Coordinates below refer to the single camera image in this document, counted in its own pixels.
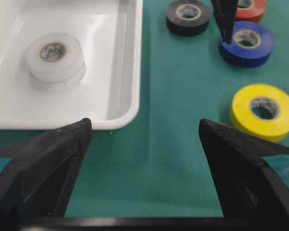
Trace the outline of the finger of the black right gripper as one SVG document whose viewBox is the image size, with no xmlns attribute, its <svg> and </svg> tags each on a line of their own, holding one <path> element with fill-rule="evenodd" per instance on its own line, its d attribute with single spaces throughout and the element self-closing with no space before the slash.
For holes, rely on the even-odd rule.
<svg viewBox="0 0 289 231">
<path fill-rule="evenodd" d="M 238 0 L 211 0 L 213 15 L 220 30 L 222 42 L 230 44 L 236 21 Z"/>
</svg>

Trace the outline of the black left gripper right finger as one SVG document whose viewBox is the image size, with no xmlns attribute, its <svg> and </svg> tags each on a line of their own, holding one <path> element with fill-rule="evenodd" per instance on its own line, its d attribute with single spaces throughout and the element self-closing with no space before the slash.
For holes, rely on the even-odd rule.
<svg viewBox="0 0 289 231">
<path fill-rule="evenodd" d="M 223 215 L 244 220 L 250 230 L 289 231 L 289 186 L 268 163 L 289 157 L 289 148 L 206 118 L 199 138 Z"/>
</svg>

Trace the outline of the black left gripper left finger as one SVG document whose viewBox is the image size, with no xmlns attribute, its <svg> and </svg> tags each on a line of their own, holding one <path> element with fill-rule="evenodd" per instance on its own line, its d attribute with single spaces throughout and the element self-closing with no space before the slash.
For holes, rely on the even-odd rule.
<svg viewBox="0 0 289 231">
<path fill-rule="evenodd" d="M 22 218 L 62 217 L 92 137 L 88 118 L 0 148 L 0 231 Z"/>
</svg>

